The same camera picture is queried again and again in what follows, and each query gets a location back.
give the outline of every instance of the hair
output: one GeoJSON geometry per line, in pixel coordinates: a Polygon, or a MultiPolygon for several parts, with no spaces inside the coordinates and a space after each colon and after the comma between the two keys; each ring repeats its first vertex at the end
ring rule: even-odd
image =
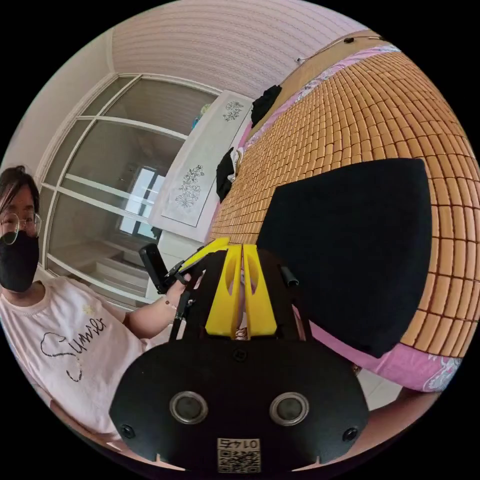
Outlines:
{"type": "Polygon", "coordinates": [[[6,168],[0,174],[0,214],[10,205],[15,195],[25,185],[30,189],[33,198],[33,208],[35,213],[39,212],[40,194],[31,175],[26,173],[23,165],[6,168]]]}

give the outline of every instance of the label sticker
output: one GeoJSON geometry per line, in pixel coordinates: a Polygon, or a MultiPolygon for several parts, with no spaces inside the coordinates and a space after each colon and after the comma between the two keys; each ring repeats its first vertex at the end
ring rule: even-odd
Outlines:
{"type": "Polygon", "coordinates": [[[257,474],[261,471],[259,438],[218,438],[218,472],[222,474],[257,474]]]}

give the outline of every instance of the black face mask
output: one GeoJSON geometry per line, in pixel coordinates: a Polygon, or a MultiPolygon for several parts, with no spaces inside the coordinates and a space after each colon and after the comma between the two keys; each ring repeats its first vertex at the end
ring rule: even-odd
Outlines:
{"type": "Polygon", "coordinates": [[[11,292],[26,292],[34,281],[40,258],[39,238],[23,230],[12,245],[8,233],[0,238],[0,285],[11,292]]]}

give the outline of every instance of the window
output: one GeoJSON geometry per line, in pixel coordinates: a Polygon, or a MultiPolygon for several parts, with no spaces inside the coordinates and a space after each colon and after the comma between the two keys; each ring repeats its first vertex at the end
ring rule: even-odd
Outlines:
{"type": "Polygon", "coordinates": [[[216,98],[199,88],[119,76],[85,106],[42,184],[48,271],[124,308],[151,303],[139,249],[159,240],[148,222],[152,207],[195,117],[216,98]]]}

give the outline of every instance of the tile floor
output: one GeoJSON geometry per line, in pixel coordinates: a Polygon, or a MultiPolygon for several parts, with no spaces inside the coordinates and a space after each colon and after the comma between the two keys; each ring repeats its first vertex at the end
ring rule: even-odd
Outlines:
{"type": "Polygon", "coordinates": [[[393,402],[402,389],[397,383],[386,380],[365,369],[358,374],[357,378],[370,410],[379,409],[393,402]]]}

